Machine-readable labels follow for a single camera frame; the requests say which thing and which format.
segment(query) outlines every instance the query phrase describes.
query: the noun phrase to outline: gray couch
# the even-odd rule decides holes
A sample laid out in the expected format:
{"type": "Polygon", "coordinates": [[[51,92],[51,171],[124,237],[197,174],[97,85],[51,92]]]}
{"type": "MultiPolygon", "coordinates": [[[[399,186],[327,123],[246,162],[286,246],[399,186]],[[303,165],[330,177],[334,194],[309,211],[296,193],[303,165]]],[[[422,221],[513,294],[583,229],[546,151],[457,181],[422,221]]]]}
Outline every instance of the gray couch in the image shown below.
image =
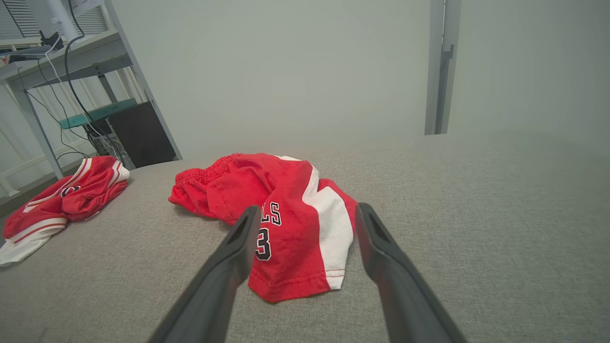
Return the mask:
{"type": "MultiPolygon", "coordinates": [[[[292,155],[375,208],[470,342],[610,341],[607,157],[450,135],[292,155]]],[[[175,174],[216,157],[133,171],[99,215],[0,269],[0,341],[146,341],[228,230],[167,201],[175,174]]],[[[228,342],[387,341],[357,242],[340,291],[271,305],[246,283],[228,342]]]]}

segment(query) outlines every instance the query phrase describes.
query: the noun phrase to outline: white wall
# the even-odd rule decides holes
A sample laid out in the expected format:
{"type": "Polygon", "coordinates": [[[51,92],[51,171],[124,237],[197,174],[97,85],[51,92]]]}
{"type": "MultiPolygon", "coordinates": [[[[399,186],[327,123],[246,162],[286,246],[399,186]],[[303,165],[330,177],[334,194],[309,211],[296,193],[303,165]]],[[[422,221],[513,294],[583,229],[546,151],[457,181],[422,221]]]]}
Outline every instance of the white wall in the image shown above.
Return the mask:
{"type": "Polygon", "coordinates": [[[610,1],[462,0],[448,133],[528,131],[609,153],[610,1]]]}
{"type": "Polygon", "coordinates": [[[430,0],[112,6],[185,158],[424,133],[430,0]]]}

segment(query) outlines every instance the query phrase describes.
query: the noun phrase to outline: printed number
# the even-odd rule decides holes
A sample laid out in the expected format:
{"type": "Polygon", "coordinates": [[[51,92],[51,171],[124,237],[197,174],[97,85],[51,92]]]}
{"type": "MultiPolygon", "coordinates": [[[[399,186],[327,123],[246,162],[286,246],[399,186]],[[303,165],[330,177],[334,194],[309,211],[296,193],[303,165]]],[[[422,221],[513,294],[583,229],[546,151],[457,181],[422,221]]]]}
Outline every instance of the printed number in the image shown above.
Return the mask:
{"type": "Polygon", "coordinates": [[[269,261],[271,258],[271,246],[269,245],[269,229],[260,228],[259,237],[256,240],[256,258],[261,261],[269,261]]]}
{"type": "Polygon", "coordinates": [[[261,223],[274,223],[275,225],[282,225],[282,216],[279,213],[279,204],[271,202],[271,214],[265,214],[265,204],[263,204],[260,210],[260,222],[261,223]]]}

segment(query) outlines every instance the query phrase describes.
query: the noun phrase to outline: red and white clothing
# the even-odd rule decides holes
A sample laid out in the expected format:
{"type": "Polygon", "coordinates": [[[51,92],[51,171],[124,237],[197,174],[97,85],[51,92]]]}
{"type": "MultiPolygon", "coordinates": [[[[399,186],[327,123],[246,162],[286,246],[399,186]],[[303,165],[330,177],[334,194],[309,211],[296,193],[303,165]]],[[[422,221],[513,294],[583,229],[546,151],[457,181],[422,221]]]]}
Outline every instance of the red and white clothing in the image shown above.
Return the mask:
{"type": "Polygon", "coordinates": [[[127,187],[129,170],[112,156],[84,159],[72,176],[57,181],[13,213],[4,225],[0,266],[22,261],[63,230],[85,220],[127,187]]]}
{"type": "Polygon", "coordinates": [[[269,302],[340,289],[356,202],[307,161],[233,154],[176,175],[169,201],[233,225],[262,209],[248,285],[269,302]]]}

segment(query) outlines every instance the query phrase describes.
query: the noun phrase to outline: white stripe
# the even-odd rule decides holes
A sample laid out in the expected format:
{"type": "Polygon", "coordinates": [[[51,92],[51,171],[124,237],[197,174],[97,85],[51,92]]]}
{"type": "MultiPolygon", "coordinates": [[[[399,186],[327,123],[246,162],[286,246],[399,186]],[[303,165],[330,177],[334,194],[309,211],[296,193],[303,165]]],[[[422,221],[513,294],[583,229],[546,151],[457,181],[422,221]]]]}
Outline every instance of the white stripe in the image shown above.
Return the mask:
{"type": "Polygon", "coordinates": [[[300,161],[299,159],[295,159],[294,157],[290,157],[290,156],[278,156],[278,155],[274,155],[274,156],[279,159],[283,159],[284,161],[300,161]]]}
{"type": "Polygon", "coordinates": [[[330,187],[318,192],[319,172],[312,166],[303,203],[315,208],[320,223],[320,253],[324,261],[326,281],[331,289],[340,289],[345,274],[345,261],[354,233],[345,202],[330,187]]]}
{"type": "Polygon", "coordinates": [[[119,183],[119,182],[121,182],[123,180],[129,179],[129,170],[127,168],[125,168],[121,162],[119,162],[118,165],[119,165],[119,167],[118,167],[118,177],[117,177],[116,180],[114,180],[114,182],[110,183],[108,185],[108,188],[106,188],[106,189],[109,189],[110,187],[114,186],[115,184],[117,184],[117,183],[119,183]]]}
{"type": "Polygon", "coordinates": [[[121,162],[119,162],[118,160],[115,160],[115,162],[112,164],[112,178],[110,179],[110,181],[108,182],[108,185],[106,185],[106,189],[110,188],[110,186],[114,185],[114,182],[116,179],[118,179],[118,171],[117,171],[117,167],[121,164],[121,162]]]}
{"type": "Polygon", "coordinates": [[[61,230],[63,230],[63,225],[50,226],[31,234],[17,244],[7,240],[0,248],[0,267],[9,265],[12,262],[23,261],[42,247],[52,235],[61,230]]]}
{"type": "Polygon", "coordinates": [[[7,238],[7,241],[15,242],[17,240],[20,240],[21,238],[32,233],[33,231],[35,231],[43,226],[46,226],[46,225],[58,224],[59,226],[62,226],[62,227],[66,226],[67,221],[68,221],[68,219],[66,219],[66,218],[49,218],[49,219],[41,220],[36,224],[30,225],[30,227],[28,227],[27,229],[23,230],[22,232],[20,232],[16,235],[14,235],[13,237],[7,238]]]}
{"type": "Polygon", "coordinates": [[[26,207],[23,209],[23,213],[28,213],[29,211],[33,210],[36,206],[38,206],[39,204],[30,206],[30,207],[26,207]]]}
{"type": "Polygon", "coordinates": [[[68,180],[68,182],[64,183],[62,187],[59,187],[53,194],[51,194],[50,196],[46,197],[46,198],[42,198],[42,199],[38,199],[35,201],[31,201],[27,204],[26,208],[23,209],[23,212],[29,212],[30,210],[32,210],[35,206],[32,205],[36,205],[36,204],[40,204],[44,201],[47,201],[49,199],[51,199],[52,197],[56,196],[57,194],[59,194],[59,192],[69,186],[72,186],[74,183],[76,183],[78,180],[80,180],[83,175],[85,175],[87,173],[87,171],[89,171],[89,169],[91,168],[91,162],[93,159],[84,159],[81,162],[81,166],[78,168],[78,170],[76,170],[76,173],[74,173],[74,175],[72,175],[72,177],[68,180]]]}

